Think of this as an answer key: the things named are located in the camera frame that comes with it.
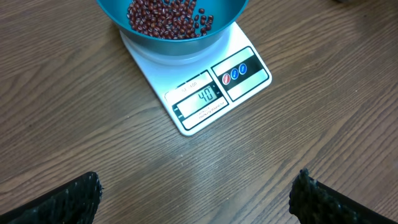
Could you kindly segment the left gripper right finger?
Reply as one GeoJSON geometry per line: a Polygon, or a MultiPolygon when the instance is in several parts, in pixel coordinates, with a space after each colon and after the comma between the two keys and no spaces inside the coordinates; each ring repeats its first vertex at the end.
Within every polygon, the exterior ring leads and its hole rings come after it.
{"type": "Polygon", "coordinates": [[[301,224],[397,224],[300,170],[289,193],[289,213],[301,224]]]}

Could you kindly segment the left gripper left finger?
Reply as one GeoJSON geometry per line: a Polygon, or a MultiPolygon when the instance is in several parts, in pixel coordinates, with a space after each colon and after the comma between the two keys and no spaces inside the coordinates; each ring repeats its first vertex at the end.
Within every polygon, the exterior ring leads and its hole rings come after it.
{"type": "Polygon", "coordinates": [[[103,187],[89,171],[20,207],[1,215],[1,223],[93,223],[103,187]]]}

